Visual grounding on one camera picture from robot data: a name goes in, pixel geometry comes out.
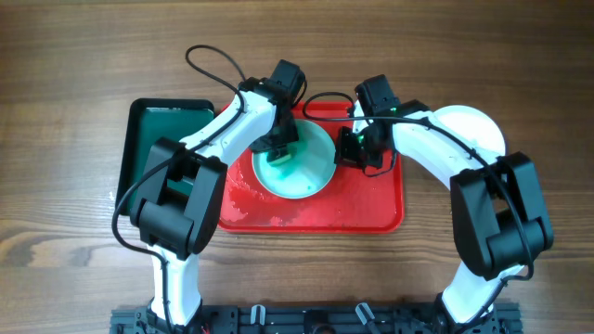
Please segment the white plate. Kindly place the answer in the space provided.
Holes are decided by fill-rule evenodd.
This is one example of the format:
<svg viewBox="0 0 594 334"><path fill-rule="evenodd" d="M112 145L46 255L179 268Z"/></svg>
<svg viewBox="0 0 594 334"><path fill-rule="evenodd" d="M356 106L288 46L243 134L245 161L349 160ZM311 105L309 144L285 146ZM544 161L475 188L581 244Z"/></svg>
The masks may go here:
<svg viewBox="0 0 594 334"><path fill-rule="evenodd" d="M500 156L506 154L506 143L501 130L482 111L464 105L450 105L438 109L434 115L441 124L472 144Z"/></svg>
<svg viewBox="0 0 594 334"><path fill-rule="evenodd" d="M336 170L335 145L318 124L296 121L299 140L288 144L289 157L280 164L267 161L269 152L252 154L252 169L259 183L284 199L304 199L321 191Z"/></svg>

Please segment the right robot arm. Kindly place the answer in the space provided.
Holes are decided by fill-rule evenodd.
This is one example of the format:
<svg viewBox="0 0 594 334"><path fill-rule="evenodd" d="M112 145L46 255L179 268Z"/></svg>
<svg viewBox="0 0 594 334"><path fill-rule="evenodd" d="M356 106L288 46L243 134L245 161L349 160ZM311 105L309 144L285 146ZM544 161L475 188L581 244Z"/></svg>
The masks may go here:
<svg viewBox="0 0 594 334"><path fill-rule="evenodd" d="M553 245L534 163L522 152L506 153L497 125L477 109L401 102L384 75L360 83L355 95L336 163L379 176L391 152L447 187L461 264L438 298L440 315L459 332L484 322L507 283L531 279L536 257Z"/></svg>

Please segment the green yellow sponge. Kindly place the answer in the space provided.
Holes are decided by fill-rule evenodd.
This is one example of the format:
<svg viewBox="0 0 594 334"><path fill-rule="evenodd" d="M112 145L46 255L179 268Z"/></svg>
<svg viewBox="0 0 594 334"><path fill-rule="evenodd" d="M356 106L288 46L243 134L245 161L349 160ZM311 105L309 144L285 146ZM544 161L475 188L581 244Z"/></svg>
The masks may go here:
<svg viewBox="0 0 594 334"><path fill-rule="evenodd" d="M278 166L292 158L288 147L274 148L267 152L266 162L271 166Z"/></svg>

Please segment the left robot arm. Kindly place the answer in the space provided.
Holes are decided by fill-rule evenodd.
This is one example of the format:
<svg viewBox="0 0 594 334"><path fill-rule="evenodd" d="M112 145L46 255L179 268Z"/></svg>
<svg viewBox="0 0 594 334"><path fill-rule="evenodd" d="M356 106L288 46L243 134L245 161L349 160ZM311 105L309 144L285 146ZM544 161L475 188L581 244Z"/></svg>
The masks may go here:
<svg viewBox="0 0 594 334"><path fill-rule="evenodd" d="M156 263L150 328L199 331L198 260L219 222L227 170L246 150L274 164L290 158L299 138L291 110L305 84L300 67L281 60L270 77L243 80L228 108L197 133L183 141L162 137L150 148L129 191L140 250Z"/></svg>

